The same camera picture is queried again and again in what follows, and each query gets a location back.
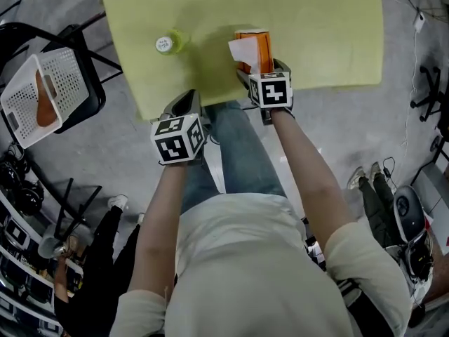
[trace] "concrete floor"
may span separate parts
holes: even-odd
[[[0,10],[15,0],[0,0]],[[50,32],[58,32],[71,23],[83,22],[102,10],[100,0],[23,0],[7,20],[27,22]],[[294,114],[300,126],[319,148],[329,163],[342,189],[360,165],[367,171],[375,161],[387,157],[396,160],[393,179],[398,185],[414,175],[429,159],[429,147],[437,135],[434,130],[438,115],[427,123],[419,120],[419,110],[410,110],[407,137],[406,120],[412,88],[414,56],[413,20],[415,11],[406,0],[382,0],[384,9],[385,54],[383,80],[379,86],[335,90],[330,88],[295,92]],[[422,8],[440,8],[439,0],[413,0]],[[116,60],[106,20],[85,31],[92,50]],[[33,48],[45,44],[38,41]],[[421,64],[443,70],[445,89],[448,75],[449,31],[444,22],[428,19],[416,37],[417,93],[420,100],[427,91],[427,82],[419,73]],[[12,76],[24,56],[13,61],[3,74]],[[100,77],[114,71],[98,65]],[[51,135],[30,148],[46,175],[61,190],[68,178],[75,178],[78,193],[74,203],[82,202],[94,185],[102,185],[100,198],[88,211],[88,221],[96,226],[106,210],[106,198],[116,194],[129,197],[128,209],[120,227],[120,244],[133,229],[137,214],[144,211],[152,197],[162,168],[152,151],[150,124],[136,119],[135,103],[124,77],[104,85],[105,108],[95,117],[62,135]],[[290,201],[303,216],[302,206],[288,164],[272,127],[264,127],[257,110],[248,111],[251,121],[267,148]],[[206,158],[223,191],[218,146],[208,144]],[[345,191],[356,215],[363,214],[361,194]]]

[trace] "black and white marker cube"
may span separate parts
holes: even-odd
[[[204,133],[198,114],[191,114],[155,122],[151,139],[161,164],[174,164],[195,158]]]
[[[251,100],[260,108],[290,107],[293,90],[289,72],[252,74],[250,79]]]

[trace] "yellow-green table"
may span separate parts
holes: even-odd
[[[103,0],[124,74],[143,119],[199,90],[202,105],[246,95],[227,42],[234,31],[267,28],[273,56],[293,88],[378,84],[384,50],[381,0]],[[155,41],[179,29],[191,42],[161,55]]]

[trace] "white t-shirt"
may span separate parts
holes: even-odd
[[[122,295],[111,336],[353,336],[333,281],[353,279],[404,334],[404,276],[364,226],[330,237],[324,273],[306,254],[305,228],[284,197],[221,194],[180,219],[178,282],[167,305],[149,291]]]

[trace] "orange box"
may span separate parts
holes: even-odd
[[[250,29],[236,31],[236,39],[245,39],[246,37],[256,37],[259,46],[260,73],[266,74],[274,71],[272,43],[269,38],[269,32],[263,29]],[[239,62],[238,68],[247,74],[250,74],[251,66],[244,62]]]

